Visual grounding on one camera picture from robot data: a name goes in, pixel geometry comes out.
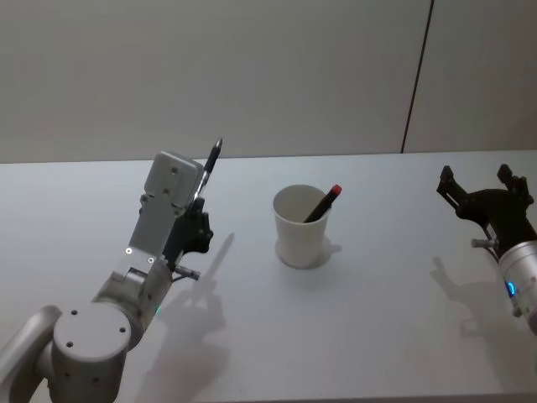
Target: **white paper cup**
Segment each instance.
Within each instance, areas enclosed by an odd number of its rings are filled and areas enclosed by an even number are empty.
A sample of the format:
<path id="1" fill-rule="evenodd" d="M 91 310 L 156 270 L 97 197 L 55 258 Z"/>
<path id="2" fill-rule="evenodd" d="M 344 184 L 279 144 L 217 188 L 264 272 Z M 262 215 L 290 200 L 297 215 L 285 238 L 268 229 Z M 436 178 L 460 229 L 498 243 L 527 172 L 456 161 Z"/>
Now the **white paper cup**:
<path id="1" fill-rule="evenodd" d="M 288 186 L 274 197 L 280 258 L 292 267 L 307 267 L 319 258 L 330 210 L 315 222 L 304 224 L 325 193 L 313 186 Z"/>

